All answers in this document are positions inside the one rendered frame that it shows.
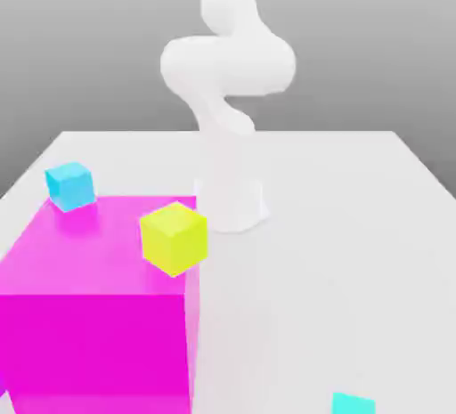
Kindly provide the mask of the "small cyan cube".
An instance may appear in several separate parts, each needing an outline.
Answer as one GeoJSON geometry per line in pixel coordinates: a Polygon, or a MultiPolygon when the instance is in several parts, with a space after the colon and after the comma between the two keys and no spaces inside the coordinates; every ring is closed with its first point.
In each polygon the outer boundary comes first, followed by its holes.
{"type": "Polygon", "coordinates": [[[360,396],[334,393],[331,414],[376,414],[376,403],[360,396]]]}

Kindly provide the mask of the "small yellow cube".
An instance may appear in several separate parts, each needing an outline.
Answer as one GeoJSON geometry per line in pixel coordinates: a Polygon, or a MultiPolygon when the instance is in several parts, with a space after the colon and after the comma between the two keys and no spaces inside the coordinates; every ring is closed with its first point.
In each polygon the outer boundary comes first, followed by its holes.
{"type": "Polygon", "coordinates": [[[142,255],[175,278],[208,257],[207,218],[179,201],[140,218],[142,255]]]}

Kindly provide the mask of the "large magenta box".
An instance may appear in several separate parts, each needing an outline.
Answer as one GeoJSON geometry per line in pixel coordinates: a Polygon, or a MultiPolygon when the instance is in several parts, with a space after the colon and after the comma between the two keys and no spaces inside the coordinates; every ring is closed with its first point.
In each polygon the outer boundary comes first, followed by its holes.
{"type": "Polygon", "coordinates": [[[192,414],[200,272],[143,258],[168,196],[46,201],[0,261],[0,378],[16,414],[192,414]]]}

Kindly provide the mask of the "small blue cube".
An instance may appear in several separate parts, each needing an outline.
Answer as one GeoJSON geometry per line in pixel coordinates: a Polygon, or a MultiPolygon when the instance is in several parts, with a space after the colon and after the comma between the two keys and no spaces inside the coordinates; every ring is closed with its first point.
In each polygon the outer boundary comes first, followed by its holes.
{"type": "Polygon", "coordinates": [[[92,174],[78,162],[46,169],[45,180],[51,201],[64,213],[96,201],[92,174]]]}

